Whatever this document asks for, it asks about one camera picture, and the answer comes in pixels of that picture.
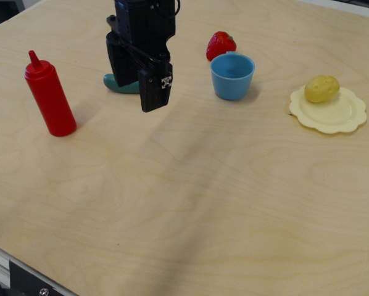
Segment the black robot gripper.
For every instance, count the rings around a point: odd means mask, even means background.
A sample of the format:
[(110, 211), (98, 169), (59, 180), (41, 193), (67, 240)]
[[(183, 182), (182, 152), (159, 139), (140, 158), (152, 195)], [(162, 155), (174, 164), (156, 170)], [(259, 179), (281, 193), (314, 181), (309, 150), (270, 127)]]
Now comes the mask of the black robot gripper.
[(115, 1), (107, 17), (107, 52), (119, 86), (139, 81), (141, 108), (150, 112), (168, 104), (173, 67), (167, 41), (176, 31), (175, 1)]

